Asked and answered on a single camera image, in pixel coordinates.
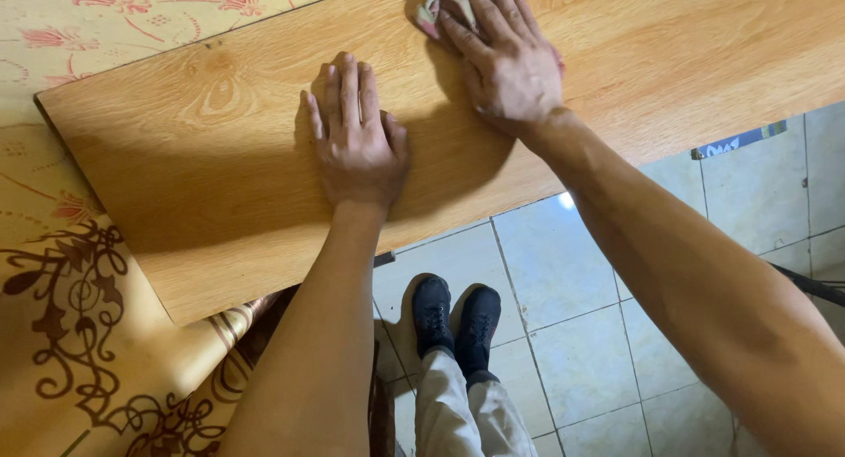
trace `foot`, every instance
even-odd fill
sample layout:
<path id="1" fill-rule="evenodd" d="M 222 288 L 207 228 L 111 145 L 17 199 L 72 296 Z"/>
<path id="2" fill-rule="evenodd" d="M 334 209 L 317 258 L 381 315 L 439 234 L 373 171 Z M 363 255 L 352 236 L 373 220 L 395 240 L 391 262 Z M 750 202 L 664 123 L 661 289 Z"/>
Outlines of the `foot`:
<path id="1" fill-rule="evenodd" d="M 420 358 L 434 346 L 444 346 L 450 353 L 455 353 L 455 341 L 449 330 L 450 301 L 449 286 L 438 276 L 427 277 L 417 284 L 411 310 Z"/>
<path id="2" fill-rule="evenodd" d="M 499 325 L 502 300 L 499 293 L 482 285 L 470 292 L 460 314 L 460 331 L 455 342 L 455 359 L 464 377 L 487 371 L 490 342 Z"/>

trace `wood grain pattern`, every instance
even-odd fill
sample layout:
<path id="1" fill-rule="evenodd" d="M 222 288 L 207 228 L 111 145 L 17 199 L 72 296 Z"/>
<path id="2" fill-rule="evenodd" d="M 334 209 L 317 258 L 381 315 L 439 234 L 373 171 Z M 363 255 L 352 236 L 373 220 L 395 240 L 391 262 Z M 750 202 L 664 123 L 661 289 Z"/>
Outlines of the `wood grain pattern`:
<path id="1" fill-rule="evenodd" d="M 330 208 L 300 91 L 340 50 L 414 151 L 380 252 L 563 190 L 471 114 L 417 1 L 325 0 L 38 96 L 175 323 L 308 272 Z M 529 2 L 567 104 L 635 164 L 845 99 L 845 0 Z"/>

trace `floral patterned tablecloth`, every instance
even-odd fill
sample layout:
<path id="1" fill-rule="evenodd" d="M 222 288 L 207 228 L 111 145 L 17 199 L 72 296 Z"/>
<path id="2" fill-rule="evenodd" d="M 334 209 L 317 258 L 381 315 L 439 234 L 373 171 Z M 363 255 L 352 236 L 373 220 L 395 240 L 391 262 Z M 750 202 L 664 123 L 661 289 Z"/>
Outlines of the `floral patterned tablecloth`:
<path id="1" fill-rule="evenodd" d="M 272 302 L 173 325 L 32 96 L 313 1 L 0 0 L 0 454 L 213 454 Z"/>

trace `forearm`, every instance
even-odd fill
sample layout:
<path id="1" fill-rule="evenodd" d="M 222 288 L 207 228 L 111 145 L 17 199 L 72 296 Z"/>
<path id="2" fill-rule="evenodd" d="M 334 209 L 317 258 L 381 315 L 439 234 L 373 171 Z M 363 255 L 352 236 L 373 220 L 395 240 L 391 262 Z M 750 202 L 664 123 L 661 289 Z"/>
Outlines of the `forearm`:
<path id="1" fill-rule="evenodd" d="M 367 454 L 373 257 L 385 214 L 337 207 L 320 256 L 250 378 L 224 450 Z"/>
<path id="2" fill-rule="evenodd" d="M 791 442 L 823 445 L 825 421 L 841 419 L 836 382 L 845 375 L 842 347 L 815 307 L 567 116 L 537 133 L 559 137 L 535 149 L 649 317 L 752 430 L 786 440 L 798 426 L 804 440 Z M 805 388 L 803 403 L 772 398 L 795 387 Z M 811 425 L 806 406 L 819 418 Z"/>

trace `left hand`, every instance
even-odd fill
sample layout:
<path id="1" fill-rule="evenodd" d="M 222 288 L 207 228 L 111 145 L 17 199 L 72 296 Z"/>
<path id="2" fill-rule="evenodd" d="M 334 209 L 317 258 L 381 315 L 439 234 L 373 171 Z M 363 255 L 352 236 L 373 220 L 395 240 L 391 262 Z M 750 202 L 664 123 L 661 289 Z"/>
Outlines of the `left hand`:
<path id="1" fill-rule="evenodd" d="M 396 201 L 410 166 L 407 131 L 378 110 L 373 67 L 347 54 L 343 66 L 330 65 L 324 117 L 308 95 L 311 128 L 323 183 L 335 210 L 341 205 L 376 206 L 386 214 Z"/>

